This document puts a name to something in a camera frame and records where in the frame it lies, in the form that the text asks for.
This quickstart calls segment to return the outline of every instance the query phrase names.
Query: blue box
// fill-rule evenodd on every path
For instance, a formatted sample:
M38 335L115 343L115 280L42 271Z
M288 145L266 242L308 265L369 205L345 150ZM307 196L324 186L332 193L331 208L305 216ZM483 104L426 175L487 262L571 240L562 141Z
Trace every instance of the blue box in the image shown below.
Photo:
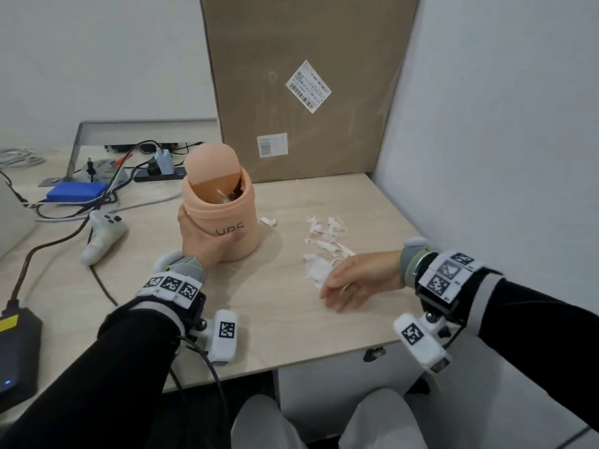
M78 203L94 200L108 187L105 182L61 182L46 194L49 203Z

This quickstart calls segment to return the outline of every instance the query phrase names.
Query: gray pants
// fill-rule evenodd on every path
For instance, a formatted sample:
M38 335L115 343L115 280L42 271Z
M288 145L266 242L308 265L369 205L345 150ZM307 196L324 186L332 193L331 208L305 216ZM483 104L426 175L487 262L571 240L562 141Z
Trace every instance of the gray pants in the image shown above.
M231 430L232 449L306 449L295 427L269 397L250 398ZM340 449L426 449L408 404L391 389L379 389L356 408L339 440Z

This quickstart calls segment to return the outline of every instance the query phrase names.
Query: hand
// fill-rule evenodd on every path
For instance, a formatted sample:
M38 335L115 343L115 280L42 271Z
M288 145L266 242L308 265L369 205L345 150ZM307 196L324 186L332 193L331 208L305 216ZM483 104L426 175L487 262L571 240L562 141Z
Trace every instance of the hand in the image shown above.
M405 287L400 253L394 250L349 257L329 274L320 298L326 300L326 307L341 312L348 305L357 309L373 294Z
M225 250L243 237L244 230L234 230L222 236L210 236L197 226L181 205L177 215L183 238L181 252L184 257L196 257L206 272L213 269L225 254Z

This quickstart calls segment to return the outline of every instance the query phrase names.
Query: yellow sticker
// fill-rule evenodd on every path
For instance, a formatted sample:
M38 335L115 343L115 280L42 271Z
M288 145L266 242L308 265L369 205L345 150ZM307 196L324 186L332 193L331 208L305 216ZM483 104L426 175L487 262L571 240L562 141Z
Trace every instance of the yellow sticker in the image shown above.
M8 317L5 320L0 320L0 332L6 331L7 329L11 329L17 326L18 319L18 315L13 315L12 317Z

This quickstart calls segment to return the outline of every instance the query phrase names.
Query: desk surface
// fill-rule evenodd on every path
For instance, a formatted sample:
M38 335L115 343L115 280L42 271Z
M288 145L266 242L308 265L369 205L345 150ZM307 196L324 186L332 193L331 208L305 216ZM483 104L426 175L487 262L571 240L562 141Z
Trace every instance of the desk surface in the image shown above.
M47 191L37 188L41 178L59 176L65 164L64 153L54 153L43 165L8 174L15 188L34 201ZM120 191L119 204L154 200L179 189L178 181L133 182ZM130 230L97 265L99 276L119 303L131 299L146 282L158 257L180 248L180 204L177 198L120 213ZM385 344L397 340L392 327L396 317L406 311L422 312L413 292L402 290L376 296L358 311L337 314L324 307L314 282L305 278L303 254L329 257L304 242L308 216L341 219L346 231L339 241L356 253L399 249L404 239L417 234L364 174L258 183L256 207L258 217L276 218L277 225L270 228L259 223L263 239L258 249L243 260L219 265L203 290L208 297L205 318L227 308L240 319L236 359L217 368L221 378ZM2 308L26 253L71 233L79 223L38 223L0 261ZM71 241L37 252L20 292L20 299L44 324L40 391L93 343L112 309L91 272L79 263L88 233L86 229ZM176 358L173 368L185 386L212 381L202 359L189 350ZM165 388L173 387L169 378ZM13 421L30 402L0 415L0 422Z

